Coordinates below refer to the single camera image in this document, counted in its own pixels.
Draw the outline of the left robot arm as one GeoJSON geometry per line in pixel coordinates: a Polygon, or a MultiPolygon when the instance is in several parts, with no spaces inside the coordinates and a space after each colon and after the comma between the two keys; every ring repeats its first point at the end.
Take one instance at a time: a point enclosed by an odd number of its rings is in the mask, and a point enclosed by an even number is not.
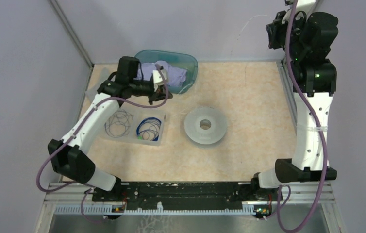
{"type": "Polygon", "coordinates": [[[160,107],[172,98],[168,81],[169,73],[163,66],[155,64],[149,80],[144,80],[140,60],[121,57],[117,70],[100,84],[88,110],[75,126],[61,139],[49,142],[50,155],[45,162],[51,163],[53,171],[59,175],[103,190],[111,201],[120,199],[123,194],[121,179],[97,168],[87,153],[101,126],[123,103],[138,106],[129,100],[130,97],[147,97],[146,108],[156,108],[154,102],[160,107]]]}

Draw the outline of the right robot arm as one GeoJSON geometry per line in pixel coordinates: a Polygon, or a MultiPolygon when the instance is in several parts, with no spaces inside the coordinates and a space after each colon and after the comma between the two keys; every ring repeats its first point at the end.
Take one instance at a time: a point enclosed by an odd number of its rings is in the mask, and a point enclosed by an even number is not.
{"type": "Polygon", "coordinates": [[[277,159],[274,168],[252,178],[250,193],[263,200],[270,189],[283,183],[335,180],[337,171],[324,159],[322,141],[327,138],[328,117],[336,91],[337,70],[327,58],[338,35],[338,18],[298,11],[287,35],[287,12],[280,11],[266,26],[271,49],[290,53],[291,79],[297,110],[297,141],[292,158],[277,159]]]}

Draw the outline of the white perforated cable spool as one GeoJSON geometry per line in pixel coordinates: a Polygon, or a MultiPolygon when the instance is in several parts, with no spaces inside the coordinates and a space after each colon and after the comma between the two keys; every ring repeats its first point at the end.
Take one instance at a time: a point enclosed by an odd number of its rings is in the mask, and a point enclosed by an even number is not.
{"type": "Polygon", "coordinates": [[[186,136],[199,146],[212,146],[219,143],[227,132],[225,115],[212,107],[199,107],[184,118],[183,128],[186,136]]]}

